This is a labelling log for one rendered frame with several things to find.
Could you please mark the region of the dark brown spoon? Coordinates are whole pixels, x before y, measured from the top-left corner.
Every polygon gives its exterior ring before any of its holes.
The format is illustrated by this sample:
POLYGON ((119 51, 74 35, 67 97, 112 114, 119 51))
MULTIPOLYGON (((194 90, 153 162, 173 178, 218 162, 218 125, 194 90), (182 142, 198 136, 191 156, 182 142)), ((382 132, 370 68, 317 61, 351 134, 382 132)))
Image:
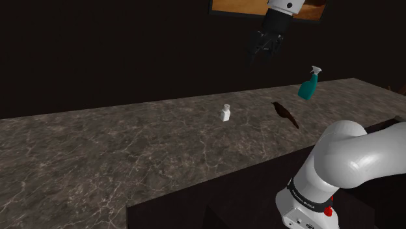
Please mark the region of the dark brown spoon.
POLYGON ((299 129, 299 125, 292 116, 292 114, 279 102, 272 102, 274 105, 275 111, 277 114, 282 118, 287 118, 297 129, 299 129))

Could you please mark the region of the orange wall picture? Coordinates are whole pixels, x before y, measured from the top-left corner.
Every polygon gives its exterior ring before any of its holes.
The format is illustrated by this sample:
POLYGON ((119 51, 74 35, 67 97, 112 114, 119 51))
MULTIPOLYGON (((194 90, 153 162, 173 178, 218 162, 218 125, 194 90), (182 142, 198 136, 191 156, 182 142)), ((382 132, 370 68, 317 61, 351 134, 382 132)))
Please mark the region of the orange wall picture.
POLYGON ((209 14, 320 22, 328 0, 209 0, 209 14))

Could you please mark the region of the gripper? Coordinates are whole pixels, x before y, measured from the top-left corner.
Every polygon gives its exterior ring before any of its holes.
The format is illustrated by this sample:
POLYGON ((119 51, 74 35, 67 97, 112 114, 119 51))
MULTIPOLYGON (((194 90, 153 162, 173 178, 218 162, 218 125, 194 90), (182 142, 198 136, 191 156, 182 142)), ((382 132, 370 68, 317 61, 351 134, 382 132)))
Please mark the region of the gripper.
POLYGON ((249 35, 247 44, 247 64, 250 66, 257 52, 265 43, 265 60, 270 61, 279 52, 284 35, 293 16, 268 8, 262 21, 262 29, 253 31, 249 35))

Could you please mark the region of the teal spray bottle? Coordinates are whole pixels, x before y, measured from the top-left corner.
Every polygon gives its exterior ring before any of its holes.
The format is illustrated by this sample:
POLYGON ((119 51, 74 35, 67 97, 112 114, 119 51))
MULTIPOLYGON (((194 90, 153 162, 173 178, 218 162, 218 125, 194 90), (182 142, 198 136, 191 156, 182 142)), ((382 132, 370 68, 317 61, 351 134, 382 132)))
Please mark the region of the teal spray bottle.
POLYGON ((314 91, 316 90, 317 83, 318 83, 318 74, 322 71, 321 68, 317 66, 312 66, 312 77, 309 81, 305 81, 301 84, 298 96, 304 100, 309 100, 314 91))

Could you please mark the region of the white salt shaker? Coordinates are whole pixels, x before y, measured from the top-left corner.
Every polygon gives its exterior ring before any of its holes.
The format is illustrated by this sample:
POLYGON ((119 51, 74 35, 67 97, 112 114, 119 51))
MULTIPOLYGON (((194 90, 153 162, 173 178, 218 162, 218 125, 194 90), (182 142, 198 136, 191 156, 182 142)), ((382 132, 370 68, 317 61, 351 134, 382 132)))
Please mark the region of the white salt shaker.
POLYGON ((230 105, 224 104, 223 109, 221 110, 220 118, 223 122, 229 121, 230 119, 230 105))

